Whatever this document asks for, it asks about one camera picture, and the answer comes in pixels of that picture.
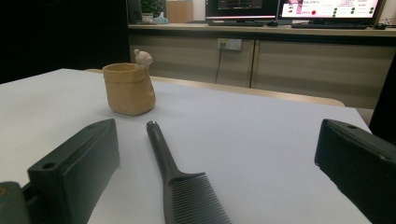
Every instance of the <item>monitor screen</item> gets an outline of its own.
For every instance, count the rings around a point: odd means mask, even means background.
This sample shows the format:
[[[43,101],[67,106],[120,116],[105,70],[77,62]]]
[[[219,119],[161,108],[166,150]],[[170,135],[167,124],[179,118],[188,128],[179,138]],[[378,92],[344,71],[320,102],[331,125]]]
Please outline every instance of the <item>monitor screen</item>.
[[[205,0],[207,21],[274,21],[277,0]]]
[[[279,18],[373,20],[381,0],[280,0]]]

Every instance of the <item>comb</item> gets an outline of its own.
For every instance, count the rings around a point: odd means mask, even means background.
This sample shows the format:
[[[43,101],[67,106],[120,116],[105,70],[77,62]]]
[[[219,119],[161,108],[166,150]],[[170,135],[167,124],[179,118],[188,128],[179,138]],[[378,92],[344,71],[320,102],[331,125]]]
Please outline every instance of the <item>comb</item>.
[[[156,121],[147,123],[147,132],[163,178],[165,223],[231,223],[205,173],[185,174],[177,169]]]

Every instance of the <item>white figurine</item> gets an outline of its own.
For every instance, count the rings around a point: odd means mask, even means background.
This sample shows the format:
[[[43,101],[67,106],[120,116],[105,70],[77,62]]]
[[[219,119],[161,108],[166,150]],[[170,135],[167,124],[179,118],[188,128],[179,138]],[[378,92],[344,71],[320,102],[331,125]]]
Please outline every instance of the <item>white figurine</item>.
[[[138,49],[134,50],[134,60],[137,64],[143,65],[145,68],[149,68],[149,65],[153,62],[151,56],[147,52]]]

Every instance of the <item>wooden cup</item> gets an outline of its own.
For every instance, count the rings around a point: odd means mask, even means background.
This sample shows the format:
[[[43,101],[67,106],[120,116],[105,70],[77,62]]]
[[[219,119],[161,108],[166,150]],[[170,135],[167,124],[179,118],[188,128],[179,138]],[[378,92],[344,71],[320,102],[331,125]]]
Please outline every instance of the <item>wooden cup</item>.
[[[140,115],[155,105],[149,70],[136,63],[113,63],[103,67],[110,108],[124,115]]]

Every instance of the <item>white table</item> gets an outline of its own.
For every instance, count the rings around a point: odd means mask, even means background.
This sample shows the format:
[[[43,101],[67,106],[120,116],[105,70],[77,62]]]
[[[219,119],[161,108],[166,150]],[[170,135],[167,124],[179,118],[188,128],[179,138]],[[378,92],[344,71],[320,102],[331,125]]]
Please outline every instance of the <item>white table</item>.
[[[26,170],[85,126],[115,119],[121,168],[91,224],[161,224],[161,175],[146,133],[160,124],[178,168],[206,172],[232,223],[370,223],[314,164],[320,123],[368,131],[353,108],[153,81],[157,103],[128,117],[107,105],[103,77],[58,70],[0,85],[0,181]]]

